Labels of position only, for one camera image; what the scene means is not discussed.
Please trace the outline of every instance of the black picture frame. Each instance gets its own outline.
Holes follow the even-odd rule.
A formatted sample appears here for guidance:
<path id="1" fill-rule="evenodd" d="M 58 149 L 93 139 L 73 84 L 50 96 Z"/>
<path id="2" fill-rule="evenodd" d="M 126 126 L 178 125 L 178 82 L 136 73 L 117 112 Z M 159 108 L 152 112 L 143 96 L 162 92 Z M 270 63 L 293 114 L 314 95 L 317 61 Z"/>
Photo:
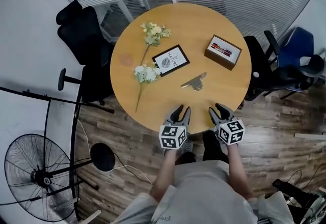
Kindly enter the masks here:
<path id="1" fill-rule="evenodd" d="M 173 46 L 173 47 L 171 47 L 171 48 L 169 48 L 169 49 L 167 49 L 167 50 L 161 52 L 160 54 L 157 54 L 157 55 L 155 55 L 154 57 L 152 57 L 152 60 L 153 60 L 153 62 L 156 64 L 156 67 L 159 68 L 159 66 L 158 66 L 158 64 L 156 63 L 156 60 L 155 60 L 155 59 L 156 59 L 157 57 L 159 57 L 160 55 L 163 55 L 163 54 L 165 54 L 165 53 L 171 51 L 171 50 L 174 49 L 174 48 L 179 48 L 179 49 L 180 49 L 180 52 L 182 53 L 184 59 L 186 59 L 186 62 L 185 62 L 185 63 L 182 63 L 181 65 L 179 65 L 179 66 L 177 66 L 177 67 L 172 68 L 171 70 L 169 70 L 169 71 L 167 71 L 167 72 L 165 72 L 165 73 L 162 73 L 162 72 L 161 72 L 161 77 L 166 76 L 166 75 L 168 75 L 168 74 L 170 74 L 170 73 L 176 71 L 177 69 L 182 68 L 182 67 L 184 67 L 184 66 L 190 64 L 189 59 L 188 59 L 187 56 L 185 55 L 185 53 L 184 53 L 183 49 L 181 48 L 181 46 L 178 44 L 178 45 L 175 45 L 175 46 Z"/>

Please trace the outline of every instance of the picture frame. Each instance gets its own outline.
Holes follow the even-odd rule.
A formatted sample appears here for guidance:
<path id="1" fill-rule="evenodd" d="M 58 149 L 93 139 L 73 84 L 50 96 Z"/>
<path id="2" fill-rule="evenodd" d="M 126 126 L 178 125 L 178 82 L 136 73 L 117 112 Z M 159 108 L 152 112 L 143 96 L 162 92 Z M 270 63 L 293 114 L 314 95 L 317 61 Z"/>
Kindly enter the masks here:
<path id="1" fill-rule="evenodd" d="M 160 69 L 161 76 L 166 76 L 179 68 L 190 64 L 189 59 L 180 45 L 173 46 L 164 52 L 152 57 L 156 67 Z"/>
<path id="2" fill-rule="evenodd" d="M 223 67 L 232 70 L 239 59 L 241 51 L 241 48 L 231 42 L 213 35 L 204 55 Z"/>

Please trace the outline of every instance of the electric fan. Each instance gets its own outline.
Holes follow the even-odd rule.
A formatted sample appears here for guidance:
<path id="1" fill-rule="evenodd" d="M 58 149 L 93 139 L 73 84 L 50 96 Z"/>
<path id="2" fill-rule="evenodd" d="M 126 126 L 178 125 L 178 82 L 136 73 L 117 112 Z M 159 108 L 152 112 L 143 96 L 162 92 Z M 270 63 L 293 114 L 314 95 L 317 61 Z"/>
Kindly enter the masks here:
<path id="1" fill-rule="evenodd" d="M 78 185 L 86 182 L 78 181 L 75 169 L 91 162 L 107 172 L 114 167 L 114 153 L 97 143 L 91 149 L 91 160 L 67 167 L 70 160 L 57 144 L 38 134 L 26 134 L 9 146 L 5 175 L 12 195 L 25 211 L 40 220 L 56 222 L 72 214 L 73 192 L 77 197 Z"/>

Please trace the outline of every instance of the round wooden table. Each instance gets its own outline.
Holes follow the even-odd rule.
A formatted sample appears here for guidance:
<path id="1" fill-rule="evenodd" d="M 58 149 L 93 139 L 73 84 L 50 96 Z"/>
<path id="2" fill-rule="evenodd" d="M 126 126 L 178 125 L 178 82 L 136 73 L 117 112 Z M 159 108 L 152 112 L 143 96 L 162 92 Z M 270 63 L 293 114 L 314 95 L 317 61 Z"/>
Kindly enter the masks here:
<path id="1" fill-rule="evenodd" d="M 165 25 L 172 35 L 162 38 L 158 47 L 150 46 L 143 63 L 151 65 L 153 56 L 179 44 L 190 64 L 146 85 L 135 113 L 140 85 L 133 69 L 146 49 L 140 25 L 147 22 Z M 213 34 L 242 49 L 232 71 L 204 56 Z M 203 72 L 207 75 L 200 91 L 180 87 Z M 222 103 L 236 110 L 248 90 L 250 77 L 249 50 L 236 26 L 212 9 L 188 3 L 163 5 L 139 16 L 120 36 L 111 59 L 111 82 L 120 105 L 135 121 L 154 131 L 159 131 L 166 115 L 180 104 L 192 109 L 190 133 L 213 127 L 208 108 Z"/>

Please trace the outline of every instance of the fan guard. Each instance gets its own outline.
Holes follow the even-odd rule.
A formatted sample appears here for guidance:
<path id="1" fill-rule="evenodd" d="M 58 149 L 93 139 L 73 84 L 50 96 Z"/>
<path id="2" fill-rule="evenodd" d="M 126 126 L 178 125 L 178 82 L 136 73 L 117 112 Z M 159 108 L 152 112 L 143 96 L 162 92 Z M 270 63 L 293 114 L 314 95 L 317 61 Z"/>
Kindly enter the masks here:
<path id="1" fill-rule="evenodd" d="M 43 142 L 45 138 L 45 173 L 43 172 Z M 72 188 L 48 196 L 70 185 L 69 172 L 48 176 L 47 173 L 68 167 L 67 154 L 53 141 L 38 134 L 25 134 L 9 146 L 5 158 L 5 175 L 10 191 L 16 201 L 42 197 L 34 201 L 20 202 L 21 207 L 32 216 L 48 222 L 69 217 L 74 211 Z M 74 170 L 74 181 L 77 175 Z M 75 196 L 79 186 L 73 187 Z"/>

